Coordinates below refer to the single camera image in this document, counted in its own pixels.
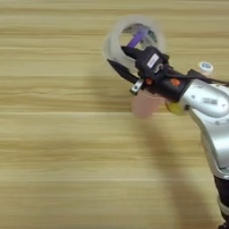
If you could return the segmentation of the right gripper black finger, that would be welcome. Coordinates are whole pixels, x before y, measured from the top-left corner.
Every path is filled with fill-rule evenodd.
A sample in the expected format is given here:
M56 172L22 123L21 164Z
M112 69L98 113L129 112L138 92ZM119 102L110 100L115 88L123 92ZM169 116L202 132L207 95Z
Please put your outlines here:
M107 60L108 63L112 66L112 68L126 81L135 84L139 78L131 74L128 68L125 66L113 61L113 60Z
M143 57L144 52L135 47L122 47L123 52L134 60L138 60Z

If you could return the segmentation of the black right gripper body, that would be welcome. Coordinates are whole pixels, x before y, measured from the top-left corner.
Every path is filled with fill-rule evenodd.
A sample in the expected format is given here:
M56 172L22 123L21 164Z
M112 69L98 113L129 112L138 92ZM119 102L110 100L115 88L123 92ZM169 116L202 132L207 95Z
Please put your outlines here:
M158 94L170 101L177 102L187 89L191 80L175 71L168 65L158 68L142 67L138 71L138 77L131 75L129 79L133 85L140 83L140 90L146 90L150 94Z

